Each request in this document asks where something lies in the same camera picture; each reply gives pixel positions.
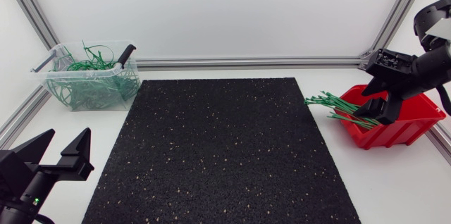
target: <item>red plastic bin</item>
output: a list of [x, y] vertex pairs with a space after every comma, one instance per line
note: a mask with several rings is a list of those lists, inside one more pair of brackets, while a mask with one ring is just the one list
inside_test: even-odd
[[[387, 92], [372, 94], [364, 97], [362, 92], [366, 85], [353, 86], [341, 98], [351, 104], [363, 105], [371, 98], [386, 98]], [[349, 115], [339, 111], [337, 114], [351, 118]], [[411, 145], [439, 120], [446, 117], [426, 95], [419, 94], [402, 103], [400, 117], [390, 125], [378, 125], [371, 130], [362, 128], [350, 121], [341, 120], [346, 130], [358, 147], [370, 149], [371, 147], [386, 146], [394, 144]]]

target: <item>black rubber mat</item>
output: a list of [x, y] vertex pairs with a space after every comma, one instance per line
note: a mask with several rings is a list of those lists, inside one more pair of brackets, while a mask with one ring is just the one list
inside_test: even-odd
[[144, 81], [84, 223], [360, 223], [303, 101], [294, 78]]

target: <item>clear plastic container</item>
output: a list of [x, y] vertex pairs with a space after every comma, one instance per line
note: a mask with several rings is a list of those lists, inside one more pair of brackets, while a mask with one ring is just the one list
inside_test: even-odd
[[[141, 85], [136, 61], [131, 56], [136, 48], [131, 44], [130, 41], [58, 44], [43, 62], [31, 69], [32, 77], [71, 111], [128, 111]], [[98, 63], [100, 57], [105, 62], [104, 69], [84, 66], [86, 61]]]

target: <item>metal frame bar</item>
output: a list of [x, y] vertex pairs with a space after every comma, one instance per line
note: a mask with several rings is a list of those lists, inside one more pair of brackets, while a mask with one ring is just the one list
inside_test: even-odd
[[[59, 43], [49, 21], [43, 14], [37, 0], [17, 0], [30, 24], [47, 49]], [[386, 48], [414, 0], [396, 0], [381, 31], [365, 54], [356, 58], [217, 58], [217, 59], [174, 59], [174, 60], [137, 60], [140, 70], [215, 70], [215, 69], [273, 69], [273, 68], [357, 68], [362, 67], [371, 51]], [[0, 149], [11, 146], [17, 136], [30, 122], [33, 116], [49, 99], [50, 94], [38, 87], [20, 105], [17, 111], [0, 127]], [[451, 164], [451, 134], [440, 124], [435, 125], [426, 135]]]
[[414, 1], [415, 0], [396, 0], [395, 5], [393, 5], [387, 20], [385, 20], [385, 23], [371, 46], [370, 51], [383, 49], [388, 46]]
[[0, 127], [0, 149], [9, 148], [36, 113], [50, 98], [50, 93], [38, 87]]
[[141, 71], [256, 68], [357, 68], [361, 61], [360, 58], [352, 57], [138, 59], [137, 66]]
[[52, 30], [49, 21], [43, 14], [37, 0], [17, 0], [23, 13], [27, 16], [31, 25], [35, 29], [37, 35], [44, 43], [47, 49], [51, 49], [53, 46], [59, 43], [58, 37]]

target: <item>white backdrop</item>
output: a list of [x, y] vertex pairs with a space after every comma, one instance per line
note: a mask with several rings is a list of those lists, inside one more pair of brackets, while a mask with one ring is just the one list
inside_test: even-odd
[[140, 58], [358, 56], [395, 0], [38, 0], [61, 42], [131, 39]]
[[0, 0], [0, 126], [38, 83], [28, 70], [47, 53], [16, 0]]
[[[415, 0], [388, 48], [405, 54], [416, 54], [417, 56], [424, 54], [423, 47], [420, 45], [418, 37], [414, 34], [414, 17], [422, 8], [436, 1], [438, 0]], [[447, 83], [445, 88], [448, 94], [451, 94], [451, 82]], [[443, 108], [440, 96], [436, 90], [430, 90], [426, 95], [439, 107]], [[447, 116], [443, 124], [451, 131], [451, 117]]]

